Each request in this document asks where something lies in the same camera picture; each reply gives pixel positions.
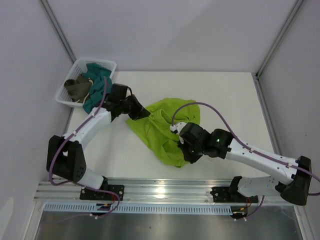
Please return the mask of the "lime green shorts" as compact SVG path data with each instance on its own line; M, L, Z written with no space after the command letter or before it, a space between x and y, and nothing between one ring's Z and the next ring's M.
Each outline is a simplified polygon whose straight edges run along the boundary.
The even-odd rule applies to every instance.
M150 112L148 117L128 119L126 124L163 164L181 168L188 162L178 147L180 139L171 132L170 126L178 122L200 124L201 111L196 104L175 113L181 106L193 102L193 99L164 98L146 107Z

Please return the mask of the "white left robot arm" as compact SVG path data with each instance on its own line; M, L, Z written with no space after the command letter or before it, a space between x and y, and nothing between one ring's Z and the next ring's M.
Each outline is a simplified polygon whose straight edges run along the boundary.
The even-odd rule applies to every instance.
M113 84L103 90L101 101L92 109L85 120L73 131L63 136L54 135L49 139L46 170L52 185L59 183L54 176L63 178L65 183L74 183L90 189L97 200L108 196L108 179L87 167L84 150L90 141L120 115L131 120L147 118L150 112L137 100L127 85Z

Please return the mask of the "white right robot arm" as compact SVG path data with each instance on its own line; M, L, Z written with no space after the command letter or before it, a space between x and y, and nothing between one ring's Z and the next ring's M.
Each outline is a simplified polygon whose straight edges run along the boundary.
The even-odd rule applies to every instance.
M193 164L203 155L239 162L266 174L265 177L235 176L228 189L234 202L256 196L280 196L293 205L307 203L311 184L311 160L284 157L242 142L223 129L208 132L196 123L179 122L170 126L178 135L184 159Z

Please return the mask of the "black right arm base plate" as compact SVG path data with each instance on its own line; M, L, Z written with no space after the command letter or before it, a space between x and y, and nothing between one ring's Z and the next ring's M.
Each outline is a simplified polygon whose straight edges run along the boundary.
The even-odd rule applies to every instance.
M214 186L211 188L210 194L214 203L253 203L257 204L259 198L257 195L246 197L228 186Z

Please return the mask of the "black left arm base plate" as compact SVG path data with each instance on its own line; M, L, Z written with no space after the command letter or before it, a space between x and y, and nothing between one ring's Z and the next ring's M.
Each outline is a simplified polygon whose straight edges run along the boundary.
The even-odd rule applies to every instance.
M124 185L109 184L106 190L118 195L120 201L123 200L125 193ZM114 194L84 188L80 192L79 199L87 201L117 201L118 198Z

